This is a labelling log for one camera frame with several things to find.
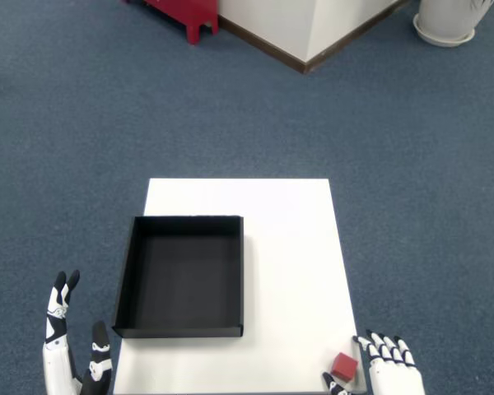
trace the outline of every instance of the plant pot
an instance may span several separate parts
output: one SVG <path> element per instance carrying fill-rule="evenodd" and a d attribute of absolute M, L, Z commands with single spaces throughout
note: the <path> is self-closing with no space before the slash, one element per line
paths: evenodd
<path fill-rule="evenodd" d="M 430 44 L 455 47 L 470 41 L 494 0 L 421 0 L 413 19 L 417 33 Z"/>

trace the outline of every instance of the white table surface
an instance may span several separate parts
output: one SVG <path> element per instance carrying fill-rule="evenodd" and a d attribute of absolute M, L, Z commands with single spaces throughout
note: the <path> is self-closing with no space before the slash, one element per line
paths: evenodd
<path fill-rule="evenodd" d="M 243 337 L 123 339 L 114 394 L 326 393 L 359 361 L 327 179 L 151 179 L 146 216 L 244 217 Z"/>

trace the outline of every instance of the open box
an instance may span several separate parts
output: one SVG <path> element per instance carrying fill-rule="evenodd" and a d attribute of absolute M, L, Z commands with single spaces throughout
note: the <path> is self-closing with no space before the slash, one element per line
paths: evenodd
<path fill-rule="evenodd" d="M 139 216 L 113 329 L 121 337 L 240 337 L 243 218 Z"/>

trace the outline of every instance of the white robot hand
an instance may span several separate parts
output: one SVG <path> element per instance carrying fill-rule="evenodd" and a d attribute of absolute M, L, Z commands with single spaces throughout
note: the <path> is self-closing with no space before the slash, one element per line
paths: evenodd
<path fill-rule="evenodd" d="M 75 271 L 66 281 L 66 274 L 60 272 L 49 297 L 46 340 L 42 348 L 48 395 L 105 395 L 110 388 L 112 363 L 104 323 L 99 321 L 93 326 L 91 362 L 83 381 L 77 374 L 72 350 L 68 345 L 66 312 L 79 278 L 79 271 Z"/>
<path fill-rule="evenodd" d="M 413 360 L 406 342 L 367 331 L 368 337 L 354 337 L 362 350 L 370 357 L 371 387 L 375 395 L 425 395 L 422 376 Z M 329 373 L 323 374 L 331 395 L 351 395 L 335 383 Z"/>

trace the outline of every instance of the red cube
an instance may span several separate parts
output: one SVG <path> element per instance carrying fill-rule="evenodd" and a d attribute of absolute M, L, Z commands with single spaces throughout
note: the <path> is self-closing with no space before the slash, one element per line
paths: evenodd
<path fill-rule="evenodd" d="M 342 352 L 337 355 L 331 368 L 331 374 L 339 379 L 348 382 L 352 381 L 357 371 L 358 362 Z"/>

